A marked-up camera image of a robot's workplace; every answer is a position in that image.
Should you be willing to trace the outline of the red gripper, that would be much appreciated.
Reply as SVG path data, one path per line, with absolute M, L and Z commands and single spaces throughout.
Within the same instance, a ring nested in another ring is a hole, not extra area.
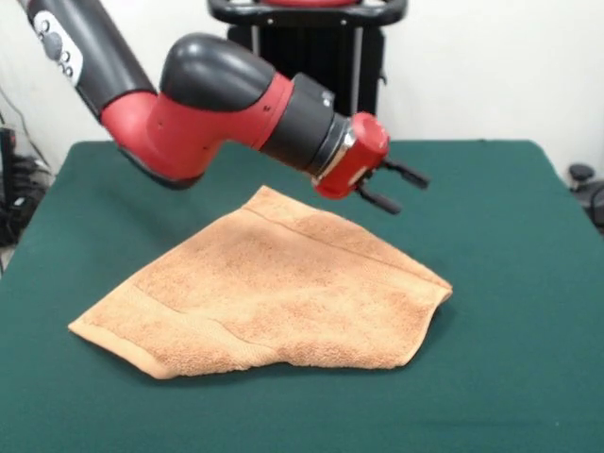
M 357 194 L 364 201 L 397 215 L 401 211 L 398 204 L 360 185 L 365 175 L 377 169 L 382 162 L 384 169 L 398 173 L 405 181 L 421 190 L 425 190 L 430 181 L 409 166 L 385 159 L 389 142 L 389 134 L 375 116 L 367 112 L 356 113 L 350 119 L 342 144 L 327 168 L 312 179 L 315 191 L 328 199 L 338 200 L 348 197 L 357 188 Z

